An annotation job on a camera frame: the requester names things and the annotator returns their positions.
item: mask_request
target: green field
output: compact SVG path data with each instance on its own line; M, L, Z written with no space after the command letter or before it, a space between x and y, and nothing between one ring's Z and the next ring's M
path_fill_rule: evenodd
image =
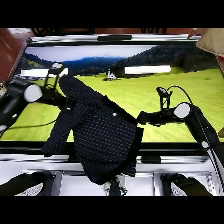
M107 95L134 117L137 117L142 110L155 112L160 109L156 87L168 88L170 85L179 85L188 92L193 103L202 109L216 131L224 126L224 79L219 69L183 73L181 69L173 68L170 73L133 79L124 78L117 81L102 81L103 77L105 75L101 74L97 77L79 77L79 79L94 90ZM172 107L187 101L186 96L179 89L173 90ZM54 106L30 104L14 126L48 123L54 120L58 113L59 109ZM46 141L52 127L53 125L8 130L2 140ZM194 141L184 124L168 124L160 128L147 124L142 127L145 128L143 141Z

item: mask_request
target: landscape image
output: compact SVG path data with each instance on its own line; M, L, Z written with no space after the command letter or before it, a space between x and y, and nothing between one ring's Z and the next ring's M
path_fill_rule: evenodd
M224 126L224 78L214 55L188 45L104 45L29 47L25 50L15 71L49 69L55 62L68 68L68 75L75 76L86 85L124 108L137 118L141 111L160 110L158 86L168 88L179 85L199 106L205 117L218 132ZM148 74L125 74L125 67L169 65L171 71ZM108 71L115 81L104 81ZM43 85L38 77L22 77ZM171 107L187 102L186 96L173 89ZM39 125L54 120L59 109L54 106L33 103L27 106L14 126ZM167 124L144 128L144 142L194 142L184 124ZM2 140L46 141L53 124L28 129L8 130Z

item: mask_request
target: sky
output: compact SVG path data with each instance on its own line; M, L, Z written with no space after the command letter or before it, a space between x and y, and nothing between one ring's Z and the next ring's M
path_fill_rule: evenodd
M48 61L73 61L85 57L130 57L155 45L99 45L99 46L55 46L28 47L26 53L37 55Z

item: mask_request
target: dark knitted fabric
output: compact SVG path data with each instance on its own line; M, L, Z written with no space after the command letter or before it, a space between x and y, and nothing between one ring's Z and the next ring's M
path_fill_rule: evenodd
M134 176L143 134L136 119L74 77L63 76L59 85L76 104L60 112L42 151L60 154L72 129L75 152L92 182L103 184L121 172Z

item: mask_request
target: screen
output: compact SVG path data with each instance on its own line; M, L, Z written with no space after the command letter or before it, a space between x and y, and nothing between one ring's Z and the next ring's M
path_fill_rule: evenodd
M190 45L98 45L27 47L14 77L44 83L47 70L55 62L66 66L64 74L116 102L135 118L141 111L157 112L160 99L156 88L179 85L218 132L224 126L224 79L213 54ZM179 89L173 89L171 107L188 102ZM13 125L49 123L60 110L40 103L29 104ZM185 124L144 128L143 142L195 142ZM53 124L12 129L2 140L46 141ZM70 133L68 141L73 141Z

